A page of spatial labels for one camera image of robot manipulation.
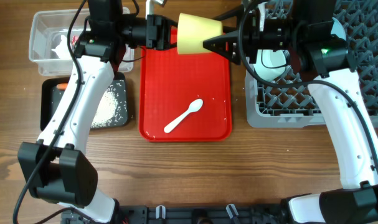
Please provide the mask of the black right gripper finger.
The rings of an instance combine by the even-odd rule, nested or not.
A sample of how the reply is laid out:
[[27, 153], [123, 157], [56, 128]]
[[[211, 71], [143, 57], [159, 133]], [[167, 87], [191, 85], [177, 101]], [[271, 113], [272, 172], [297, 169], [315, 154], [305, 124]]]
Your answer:
[[243, 17], [243, 14], [245, 12], [245, 8], [244, 8], [244, 5], [241, 4], [225, 13], [222, 13], [218, 16], [215, 16], [213, 17], [213, 20], [216, 20], [216, 21], [224, 21], [226, 19], [230, 19], [232, 17], [236, 17], [236, 21], [237, 22], [240, 22], [241, 21], [241, 18]]
[[228, 61], [238, 61], [238, 31], [232, 31], [203, 41], [203, 48], [216, 53]]

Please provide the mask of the green bowl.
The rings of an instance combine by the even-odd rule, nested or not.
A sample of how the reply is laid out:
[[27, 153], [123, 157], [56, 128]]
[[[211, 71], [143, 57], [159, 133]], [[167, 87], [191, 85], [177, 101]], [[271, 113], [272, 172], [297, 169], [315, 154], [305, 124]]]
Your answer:
[[283, 50], [258, 50], [253, 64], [257, 75], [265, 81], [272, 81], [285, 72], [286, 57]]

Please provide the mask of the yellow plastic cup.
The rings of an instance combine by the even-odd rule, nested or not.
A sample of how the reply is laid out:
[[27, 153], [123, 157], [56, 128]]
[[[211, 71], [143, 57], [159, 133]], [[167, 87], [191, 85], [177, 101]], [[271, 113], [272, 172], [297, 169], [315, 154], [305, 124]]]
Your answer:
[[181, 55], [211, 53], [203, 47], [203, 42], [222, 34], [221, 21], [180, 13], [177, 27], [177, 52]]

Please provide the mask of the light blue plate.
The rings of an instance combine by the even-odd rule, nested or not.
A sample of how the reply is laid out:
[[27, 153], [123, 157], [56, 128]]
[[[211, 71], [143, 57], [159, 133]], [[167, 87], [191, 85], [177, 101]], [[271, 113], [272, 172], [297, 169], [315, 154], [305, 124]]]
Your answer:
[[331, 35], [336, 35], [337, 37], [346, 40], [346, 31], [343, 25], [334, 17], [333, 27], [331, 29]]

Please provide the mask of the white plastic spoon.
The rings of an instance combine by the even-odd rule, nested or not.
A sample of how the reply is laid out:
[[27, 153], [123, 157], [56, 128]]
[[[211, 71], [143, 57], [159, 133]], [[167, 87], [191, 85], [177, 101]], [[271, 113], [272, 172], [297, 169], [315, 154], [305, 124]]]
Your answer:
[[170, 133], [174, 128], [176, 128], [189, 114], [195, 113], [199, 111], [202, 108], [203, 105], [203, 100], [202, 99], [196, 99], [193, 102], [190, 103], [188, 109], [183, 112], [181, 115], [179, 115], [176, 119], [171, 121], [169, 124], [167, 124], [163, 131], [165, 133]]

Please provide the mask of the white rice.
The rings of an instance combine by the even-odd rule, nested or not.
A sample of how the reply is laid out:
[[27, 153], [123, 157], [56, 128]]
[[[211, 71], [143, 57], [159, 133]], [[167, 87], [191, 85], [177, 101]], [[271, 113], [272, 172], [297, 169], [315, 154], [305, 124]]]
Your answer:
[[112, 91], [106, 91], [98, 105], [91, 128], [103, 128], [111, 125], [117, 104], [115, 94]]

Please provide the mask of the white tissue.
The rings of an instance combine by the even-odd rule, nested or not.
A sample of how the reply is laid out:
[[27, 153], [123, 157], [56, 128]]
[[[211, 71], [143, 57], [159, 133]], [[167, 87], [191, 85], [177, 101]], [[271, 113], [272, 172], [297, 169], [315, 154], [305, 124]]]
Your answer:
[[70, 52], [67, 47], [67, 37], [65, 35], [60, 36], [60, 44], [56, 48], [52, 49], [56, 56], [61, 60], [70, 60]]

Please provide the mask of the orange carrot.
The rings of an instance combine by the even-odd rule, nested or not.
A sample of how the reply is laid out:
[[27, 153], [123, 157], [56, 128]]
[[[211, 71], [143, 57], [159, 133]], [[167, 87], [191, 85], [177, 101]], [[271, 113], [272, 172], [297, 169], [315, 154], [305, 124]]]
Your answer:
[[67, 86], [67, 83], [59, 83], [56, 87], [58, 90], [66, 90]]

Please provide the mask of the red snack wrapper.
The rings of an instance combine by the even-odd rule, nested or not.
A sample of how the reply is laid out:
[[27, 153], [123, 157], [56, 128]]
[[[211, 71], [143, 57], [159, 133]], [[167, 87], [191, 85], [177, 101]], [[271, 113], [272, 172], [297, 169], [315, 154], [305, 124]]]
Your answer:
[[71, 46], [74, 47], [79, 40], [79, 36], [73, 36], [71, 40]]

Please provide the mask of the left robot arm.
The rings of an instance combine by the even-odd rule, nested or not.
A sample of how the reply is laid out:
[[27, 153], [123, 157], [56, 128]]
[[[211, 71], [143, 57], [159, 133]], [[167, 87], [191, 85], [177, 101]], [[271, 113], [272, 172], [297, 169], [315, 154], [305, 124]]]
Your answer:
[[86, 158], [88, 135], [98, 105], [118, 72], [127, 47], [175, 48], [177, 22], [161, 15], [125, 14], [121, 1], [87, 1], [89, 15], [74, 44], [67, 89], [34, 143], [21, 144], [17, 158], [31, 194], [91, 223], [125, 223], [117, 200], [98, 188], [98, 173]]

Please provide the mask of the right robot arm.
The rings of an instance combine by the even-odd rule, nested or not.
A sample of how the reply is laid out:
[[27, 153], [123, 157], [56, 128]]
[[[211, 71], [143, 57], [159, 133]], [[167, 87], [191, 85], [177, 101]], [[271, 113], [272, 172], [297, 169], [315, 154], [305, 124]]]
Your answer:
[[244, 1], [217, 21], [237, 18], [236, 27], [206, 38], [202, 45], [243, 64], [260, 83], [271, 86], [250, 65], [261, 49], [288, 50], [294, 71], [317, 103], [333, 142], [342, 187], [283, 199], [278, 223], [370, 223], [378, 221], [378, 137], [361, 96], [354, 54], [333, 34], [334, 1], [295, 1], [287, 19], [267, 19], [263, 1]]

